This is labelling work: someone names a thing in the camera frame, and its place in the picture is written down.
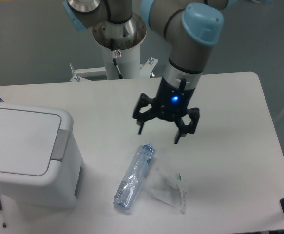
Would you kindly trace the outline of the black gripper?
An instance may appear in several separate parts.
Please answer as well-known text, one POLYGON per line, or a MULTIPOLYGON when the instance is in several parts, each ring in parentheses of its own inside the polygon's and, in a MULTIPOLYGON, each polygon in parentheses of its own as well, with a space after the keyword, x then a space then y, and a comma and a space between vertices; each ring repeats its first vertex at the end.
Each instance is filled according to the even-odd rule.
POLYGON ((174 138, 175 144, 178 144, 179 139, 187 133, 194 134, 200 118, 198 107, 188 108, 194 91, 195 88, 185 89, 184 78, 176 87, 162 78, 155 98, 141 93, 132 115, 139 125, 138 134, 142 133, 145 122, 155 118, 154 113, 161 120, 175 122, 178 128, 174 138), (185 124, 182 119, 186 115, 190 118, 189 124, 185 124))

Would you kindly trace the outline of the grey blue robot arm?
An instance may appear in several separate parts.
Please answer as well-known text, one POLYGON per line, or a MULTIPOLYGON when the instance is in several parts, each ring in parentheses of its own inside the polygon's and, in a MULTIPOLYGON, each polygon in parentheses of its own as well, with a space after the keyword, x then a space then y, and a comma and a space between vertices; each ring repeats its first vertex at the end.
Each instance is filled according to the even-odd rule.
POLYGON ((140 127, 158 118, 174 122, 175 142, 196 130, 200 113, 188 108, 224 24, 231 0, 144 0, 133 12, 130 0, 65 0, 74 27, 91 29, 104 56, 107 79, 140 78, 140 44, 148 29, 171 45, 157 94, 141 94, 133 112, 140 127))

